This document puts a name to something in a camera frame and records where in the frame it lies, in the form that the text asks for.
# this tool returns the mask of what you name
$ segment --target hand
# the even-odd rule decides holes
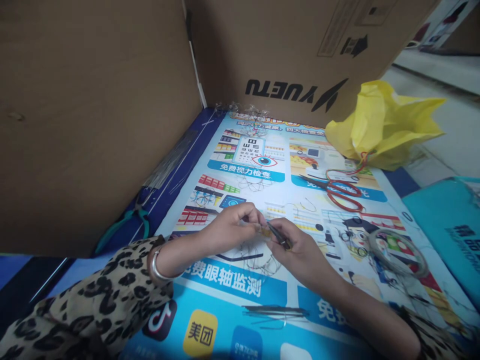
[[[197,236],[206,251],[205,256],[221,254],[253,238],[267,226],[262,213],[253,202],[243,202],[224,209]]]
[[[348,283],[330,266],[315,240],[301,231],[293,222],[286,218],[277,218],[270,224],[290,239],[292,249],[285,251],[275,235],[267,243],[275,259],[304,286],[325,298],[339,295]]]

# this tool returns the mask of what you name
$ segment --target woman's right hand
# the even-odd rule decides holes
[[[292,249],[285,251],[273,234],[267,246],[299,282],[325,299],[346,291],[348,283],[330,266],[310,235],[284,217],[273,219],[270,224],[290,239]]]

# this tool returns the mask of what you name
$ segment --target scissors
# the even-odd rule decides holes
[[[332,203],[337,205],[339,208],[348,211],[350,213],[361,213],[362,210],[364,209],[363,205],[359,203],[358,201],[353,200],[350,197],[355,197],[359,198],[362,196],[362,192],[358,187],[355,185],[352,185],[350,182],[343,181],[343,180],[330,180],[329,182],[323,182],[323,181],[317,181],[314,180],[308,176],[300,175],[300,177],[306,181],[308,181],[311,184],[314,184],[318,186],[319,188],[323,189],[326,191],[326,194],[328,195],[328,198],[331,200]],[[350,188],[353,190],[353,192],[350,192],[345,189],[345,187]],[[352,205],[355,206],[353,207],[348,207],[343,204],[341,204],[336,198],[340,198],[343,200],[348,201]]]
[[[280,245],[282,245],[286,251],[292,250],[292,242],[290,241],[290,239],[285,237],[279,230],[277,230],[272,224],[270,224],[269,221],[267,221],[266,224],[270,228],[270,231],[273,233],[273,235],[275,235]]]
[[[140,195],[142,191],[138,193],[135,200],[135,206],[132,210],[125,211],[122,218],[114,223],[112,226],[108,228],[108,230],[103,234],[98,242],[98,245],[95,249],[95,255],[98,255],[100,251],[105,247],[108,241],[112,238],[112,236],[130,219],[134,217],[135,214],[141,219],[143,223],[143,239],[147,239],[150,236],[150,219],[149,219],[149,212],[144,210],[144,205],[149,201],[150,196],[154,193],[152,190],[145,200],[140,203]]]

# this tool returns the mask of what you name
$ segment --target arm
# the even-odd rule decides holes
[[[250,223],[240,225],[243,219]],[[105,268],[55,297],[40,301],[14,322],[0,341],[0,359],[113,358],[169,301],[173,284],[152,273],[153,254],[164,277],[181,275],[193,262],[230,250],[266,225],[252,203],[231,206],[202,231],[166,244],[150,238],[120,249]]]
[[[324,258],[313,238],[285,218],[270,222],[293,243],[285,251],[272,235],[273,256],[298,281],[337,308],[349,323],[389,359],[417,359],[421,344],[415,332],[380,301],[346,282]]]

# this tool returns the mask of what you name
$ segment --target leopard print clothing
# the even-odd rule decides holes
[[[171,282],[149,274],[147,258],[163,237],[133,242],[105,268],[14,322],[0,342],[0,359],[117,358],[153,310],[173,296]]]

